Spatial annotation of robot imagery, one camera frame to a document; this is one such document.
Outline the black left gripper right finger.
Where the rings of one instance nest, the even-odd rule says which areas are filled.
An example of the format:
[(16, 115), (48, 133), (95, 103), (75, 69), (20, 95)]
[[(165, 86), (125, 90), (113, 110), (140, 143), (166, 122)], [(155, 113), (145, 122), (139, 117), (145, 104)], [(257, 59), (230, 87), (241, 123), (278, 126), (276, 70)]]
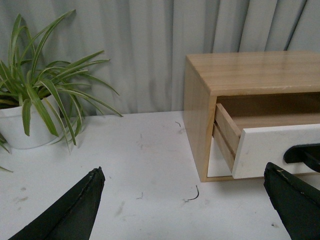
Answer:
[(264, 188), (292, 240), (320, 238), (320, 191), (272, 162)]

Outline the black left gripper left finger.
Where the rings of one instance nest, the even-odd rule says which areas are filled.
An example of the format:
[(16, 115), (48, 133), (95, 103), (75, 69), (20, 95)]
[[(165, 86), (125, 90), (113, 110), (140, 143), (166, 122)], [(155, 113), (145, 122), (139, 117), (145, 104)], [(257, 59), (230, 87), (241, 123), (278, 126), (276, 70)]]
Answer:
[(91, 170), (12, 240), (88, 240), (105, 184), (101, 167)]

